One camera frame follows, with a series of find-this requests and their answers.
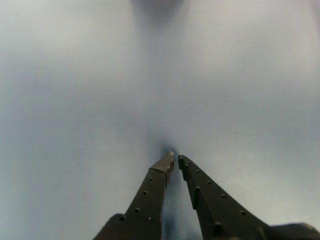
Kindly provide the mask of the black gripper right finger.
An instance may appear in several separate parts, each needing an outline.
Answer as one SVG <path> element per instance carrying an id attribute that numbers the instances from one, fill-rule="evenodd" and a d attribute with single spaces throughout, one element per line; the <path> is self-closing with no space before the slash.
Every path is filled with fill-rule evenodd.
<path id="1" fill-rule="evenodd" d="M 186 181 L 205 240 L 273 240 L 271 228 L 252 215 L 184 155 L 178 166 Z"/>

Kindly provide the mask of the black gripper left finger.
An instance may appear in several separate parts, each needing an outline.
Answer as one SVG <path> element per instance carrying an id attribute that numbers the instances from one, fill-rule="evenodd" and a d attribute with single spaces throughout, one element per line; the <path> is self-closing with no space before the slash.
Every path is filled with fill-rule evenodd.
<path id="1" fill-rule="evenodd" d="M 160 240 L 166 188 L 174 168 L 170 150 L 152 165 L 127 211 L 112 216 L 95 240 Z"/>

